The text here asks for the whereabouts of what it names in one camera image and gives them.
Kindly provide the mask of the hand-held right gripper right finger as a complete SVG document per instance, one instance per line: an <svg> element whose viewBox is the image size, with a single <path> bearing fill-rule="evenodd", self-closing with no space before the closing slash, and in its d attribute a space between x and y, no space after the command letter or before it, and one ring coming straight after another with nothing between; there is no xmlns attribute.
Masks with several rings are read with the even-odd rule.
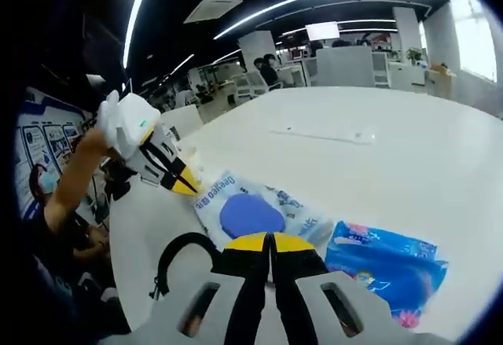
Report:
<svg viewBox="0 0 503 345"><path fill-rule="evenodd" d="M276 306L290 344L392 344L388 304L343 272L328 272L314 246L271 235Z"/></svg>

